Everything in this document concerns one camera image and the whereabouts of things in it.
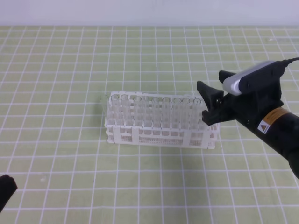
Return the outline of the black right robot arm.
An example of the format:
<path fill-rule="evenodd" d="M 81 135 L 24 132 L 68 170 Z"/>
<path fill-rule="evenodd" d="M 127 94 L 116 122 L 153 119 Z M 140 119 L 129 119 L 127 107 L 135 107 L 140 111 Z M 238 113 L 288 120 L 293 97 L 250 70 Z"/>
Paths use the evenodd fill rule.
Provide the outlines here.
<path fill-rule="evenodd" d="M 236 120 L 283 156 L 295 176 L 299 175 L 299 118 L 282 108 L 280 78 L 284 69 L 262 69 L 241 81 L 246 93 L 224 94 L 197 82 L 206 103 L 202 121 L 207 125 Z"/>

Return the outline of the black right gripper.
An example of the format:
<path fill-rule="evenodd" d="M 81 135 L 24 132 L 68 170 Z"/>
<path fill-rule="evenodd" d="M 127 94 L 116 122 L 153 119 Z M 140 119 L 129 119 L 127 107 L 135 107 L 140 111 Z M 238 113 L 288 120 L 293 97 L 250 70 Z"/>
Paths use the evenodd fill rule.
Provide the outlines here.
<path fill-rule="evenodd" d="M 222 84 L 233 84 L 237 81 L 236 73 L 220 70 L 219 81 Z M 207 125 L 237 120 L 249 130 L 257 129 L 260 121 L 272 110 L 281 107 L 280 80 L 260 90 L 234 96 L 224 95 L 223 90 L 197 82 L 197 91 L 202 96 L 207 110 L 202 112 L 202 120 Z"/>

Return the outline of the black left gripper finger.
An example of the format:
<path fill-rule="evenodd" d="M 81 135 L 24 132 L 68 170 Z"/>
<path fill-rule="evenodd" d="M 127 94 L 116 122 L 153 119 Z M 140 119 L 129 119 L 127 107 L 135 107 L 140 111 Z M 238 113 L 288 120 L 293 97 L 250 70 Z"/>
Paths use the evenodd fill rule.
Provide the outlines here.
<path fill-rule="evenodd" d="M 0 177 L 0 211 L 4 209 L 9 199 L 18 189 L 13 177 L 2 175 Z"/>

